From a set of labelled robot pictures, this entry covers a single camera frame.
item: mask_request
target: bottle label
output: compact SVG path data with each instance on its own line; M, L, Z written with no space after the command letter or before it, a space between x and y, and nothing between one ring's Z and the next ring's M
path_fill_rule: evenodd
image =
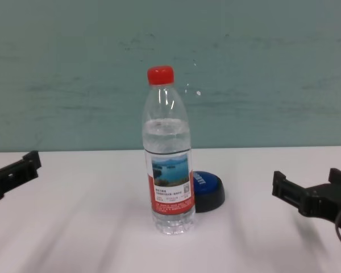
M145 151L152 209L160 214L180 214L194 206L190 150L176 154Z

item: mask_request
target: bottle base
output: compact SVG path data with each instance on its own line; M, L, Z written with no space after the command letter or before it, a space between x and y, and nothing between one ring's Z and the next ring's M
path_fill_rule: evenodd
M182 234L193 226L195 212L194 206L189 211L177 215L163 215L153 211L153 221L157 230L164 234Z

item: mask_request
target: blue lid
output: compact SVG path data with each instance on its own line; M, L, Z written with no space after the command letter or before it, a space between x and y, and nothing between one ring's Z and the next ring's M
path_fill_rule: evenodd
M218 177L209 172L193 172L194 194L204 195L216 190Z

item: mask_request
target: blue round object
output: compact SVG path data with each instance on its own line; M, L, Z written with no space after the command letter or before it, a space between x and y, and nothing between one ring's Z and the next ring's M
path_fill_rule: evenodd
M194 171L194 202L196 212L209 212L225 201L221 179L209 172Z
M209 172L193 172L194 194L204 195L216 190L218 177Z

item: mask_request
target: black clamp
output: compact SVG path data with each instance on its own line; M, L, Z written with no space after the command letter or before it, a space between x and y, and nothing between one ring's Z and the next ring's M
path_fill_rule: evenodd
M31 151L23 159L0 169L0 199L4 194L37 178L41 167L38 151Z
M303 188L276 171L273 177L272 194L292 206L305 217L316 217L335 222L341 212L341 171L330 169L330 184Z

